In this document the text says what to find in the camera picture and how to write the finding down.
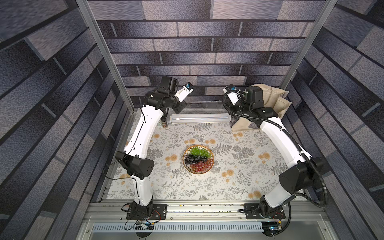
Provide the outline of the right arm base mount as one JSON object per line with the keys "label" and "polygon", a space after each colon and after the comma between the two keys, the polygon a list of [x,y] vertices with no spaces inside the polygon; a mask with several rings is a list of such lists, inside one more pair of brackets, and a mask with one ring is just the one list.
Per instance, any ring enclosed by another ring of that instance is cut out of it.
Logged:
{"label": "right arm base mount", "polygon": [[283,207],[270,208],[268,205],[259,203],[244,204],[239,212],[246,215],[247,220],[282,220],[286,218]]}

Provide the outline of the grey plastic wrap dispenser box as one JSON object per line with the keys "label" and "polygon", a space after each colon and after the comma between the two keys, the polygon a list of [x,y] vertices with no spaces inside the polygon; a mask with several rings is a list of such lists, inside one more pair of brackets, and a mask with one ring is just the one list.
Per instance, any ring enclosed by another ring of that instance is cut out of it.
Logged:
{"label": "grey plastic wrap dispenser box", "polygon": [[173,124],[229,123],[230,121],[229,114],[173,114],[170,116],[170,122]]}

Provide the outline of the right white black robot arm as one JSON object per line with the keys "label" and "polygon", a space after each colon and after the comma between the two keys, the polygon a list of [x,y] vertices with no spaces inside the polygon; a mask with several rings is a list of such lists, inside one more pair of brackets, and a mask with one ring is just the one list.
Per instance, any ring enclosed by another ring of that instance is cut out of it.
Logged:
{"label": "right white black robot arm", "polygon": [[[324,208],[329,200],[325,181],[321,176],[323,160],[313,158],[292,137],[284,127],[275,110],[264,105],[263,90],[258,86],[239,91],[233,85],[225,89],[223,105],[233,116],[244,118],[256,124],[274,143],[284,158],[287,170],[279,175],[277,185],[260,199],[260,212],[266,215],[301,196],[319,208]],[[300,191],[310,187],[317,180],[322,186],[323,198],[319,202]]]}

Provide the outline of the clear plastic wrap sheet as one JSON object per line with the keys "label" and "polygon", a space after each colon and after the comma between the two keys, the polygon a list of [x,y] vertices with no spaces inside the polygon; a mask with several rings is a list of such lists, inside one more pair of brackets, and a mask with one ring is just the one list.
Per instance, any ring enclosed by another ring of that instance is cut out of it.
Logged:
{"label": "clear plastic wrap sheet", "polygon": [[188,102],[188,105],[181,111],[181,114],[225,114],[221,101]]}

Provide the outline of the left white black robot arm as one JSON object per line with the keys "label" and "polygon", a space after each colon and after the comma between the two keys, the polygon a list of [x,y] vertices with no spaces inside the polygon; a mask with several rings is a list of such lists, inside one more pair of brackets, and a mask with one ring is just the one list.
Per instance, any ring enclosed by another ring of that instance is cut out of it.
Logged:
{"label": "left white black robot arm", "polygon": [[169,109],[180,113],[187,106],[185,98],[194,90],[190,82],[183,85],[180,90],[177,89],[178,85],[177,79],[162,77],[160,86],[145,94],[139,110],[141,117],[138,125],[123,151],[124,156],[118,160],[128,175],[134,179],[135,203],[140,206],[148,206],[153,199],[146,178],[154,168],[154,161],[147,158],[147,152],[155,128]]}

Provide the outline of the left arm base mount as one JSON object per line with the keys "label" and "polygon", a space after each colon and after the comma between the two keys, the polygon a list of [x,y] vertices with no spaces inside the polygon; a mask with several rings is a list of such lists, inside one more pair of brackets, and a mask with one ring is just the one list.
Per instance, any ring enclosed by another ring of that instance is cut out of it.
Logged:
{"label": "left arm base mount", "polygon": [[127,220],[155,220],[162,221],[167,217],[167,204],[153,204],[148,206],[140,206],[133,202],[127,206],[123,206],[122,210],[127,213]]}

